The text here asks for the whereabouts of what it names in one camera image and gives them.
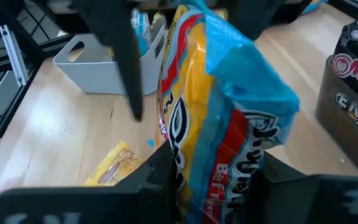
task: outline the gray storage basket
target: gray storage basket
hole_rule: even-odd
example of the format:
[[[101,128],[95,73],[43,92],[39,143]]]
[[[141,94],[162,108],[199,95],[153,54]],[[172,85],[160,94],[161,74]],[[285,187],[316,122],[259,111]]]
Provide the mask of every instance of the gray storage basket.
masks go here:
[[[167,44],[166,21],[160,18],[151,30],[152,44],[140,58],[143,93],[149,95],[157,90],[158,77]],[[69,61],[75,45],[84,43],[82,53]],[[76,83],[85,93],[109,93],[123,95],[117,63],[111,60],[108,48],[102,46],[93,34],[74,36],[53,58],[53,63]]]

